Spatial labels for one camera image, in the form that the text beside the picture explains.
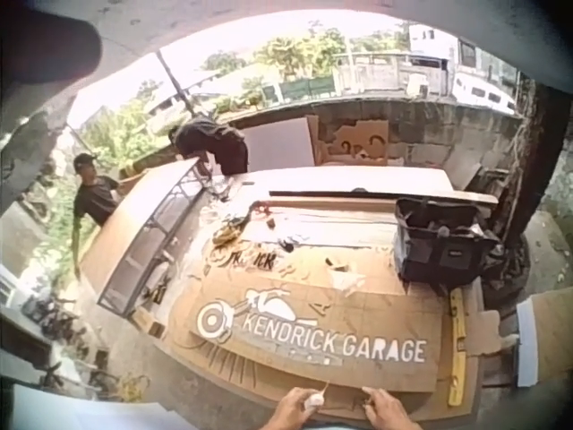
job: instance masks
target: yellow level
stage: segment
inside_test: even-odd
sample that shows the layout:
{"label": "yellow level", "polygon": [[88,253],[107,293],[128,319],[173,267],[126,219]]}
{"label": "yellow level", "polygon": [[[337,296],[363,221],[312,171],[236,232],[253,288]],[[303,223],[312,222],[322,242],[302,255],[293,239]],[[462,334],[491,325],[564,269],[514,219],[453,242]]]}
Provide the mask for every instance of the yellow level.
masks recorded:
{"label": "yellow level", "polygon": [[449,293],[452,321],[452,367],[449,386],[449,406],[460,406],[466,385],[466,314],[461,288]]}

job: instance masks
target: concrete floor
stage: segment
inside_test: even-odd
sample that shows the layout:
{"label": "concrete floor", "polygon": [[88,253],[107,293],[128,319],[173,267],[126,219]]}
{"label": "concrete floor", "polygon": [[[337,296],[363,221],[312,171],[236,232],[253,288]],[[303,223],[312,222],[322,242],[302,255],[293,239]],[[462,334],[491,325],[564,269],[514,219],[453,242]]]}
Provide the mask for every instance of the concrete floor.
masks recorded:
{"label": "concrete floor", "polygon": [[[527,292],[573,285],[572,257],[565,240],[547,212],[537,212],[527,232],[534,267]],[[220,389],[177,363],[128,322],[95,305],[90,291],[82,291],[78,310],[111,348],[109,365],[115,374],[132,372],[151,379],[147,400],[175,410],[200,430],[256,429],[271,410]],[[568,380],[540,384],[530,390],[483,390],[478,420],[463,429],[547,428],[568,395]]]}

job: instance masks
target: white board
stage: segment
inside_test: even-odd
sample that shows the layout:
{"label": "white board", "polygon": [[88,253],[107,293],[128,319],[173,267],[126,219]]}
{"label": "white board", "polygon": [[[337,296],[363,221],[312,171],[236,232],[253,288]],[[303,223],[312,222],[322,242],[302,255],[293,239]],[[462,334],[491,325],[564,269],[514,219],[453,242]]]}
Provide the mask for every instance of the white board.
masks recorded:
{"label": "white board", "polygon": [[249,172],[314,166],[306,118],[241,130],[249,148]]}

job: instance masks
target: hand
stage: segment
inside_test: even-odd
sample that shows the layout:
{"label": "hand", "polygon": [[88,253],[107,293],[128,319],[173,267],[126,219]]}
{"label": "hand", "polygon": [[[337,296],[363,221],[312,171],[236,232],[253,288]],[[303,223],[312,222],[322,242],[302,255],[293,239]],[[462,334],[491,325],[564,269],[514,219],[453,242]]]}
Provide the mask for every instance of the hand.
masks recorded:
{"label": "hand", "polygon": [[422,430],[410,419],[402,402],[383,389],[363,387],[370,395],[370,401],[364,405],[366,416],[376,430]]}
{"label": "hand", "polygon": [[317,393],[317,390],[293,388],[278,403],[269,423],[261,430],[299,430],[316,412],[316,409],[304,410],[304,401]]}

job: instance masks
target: finger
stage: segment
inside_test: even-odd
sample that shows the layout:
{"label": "finger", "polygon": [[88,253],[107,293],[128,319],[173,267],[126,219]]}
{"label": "finger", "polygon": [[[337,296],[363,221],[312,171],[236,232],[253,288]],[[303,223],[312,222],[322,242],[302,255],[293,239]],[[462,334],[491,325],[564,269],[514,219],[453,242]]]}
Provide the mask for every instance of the finger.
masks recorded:
{"label": "finger", "polygon": [[387,392],[387,391],[384,390],[383,388],[379,388],[379,389],[378,389],[378,393],[380,394],[380,396],[381,396],[385,401],[391,401],[391,400],[395,400],[395,399],[396,399],[394,396],[392,396],[389,392]]}
{"label": "finger", "polygon": [[374,388],[362,387],[362,391],[364,391],[366,394],[368,394],[374,403],[378,403],[379,401],[383,400],[383,397],[381,396],[380,391],[378,391]]}
{"label": "finger", "polygon": [[319,392],[320,391],[314,390],[312,388],[299,388],[296,392],[296,401],[302,404],[313,394],[317,394]]}
{"label": "finger", "polygon": [[312,408],[308,408],[308,409],[304,410],[303,411],[303,420],[307,421],[319,409],[320,409],[319,406],[313,406]]}
{"label": "finger", "polygon": [[366,417],[368,417],[368,421],[370,421],[371,424],[374,424],[376,422],[376,417],[377,417],[374,407],[372,405],[364,405],[364,412],[366,412]]}

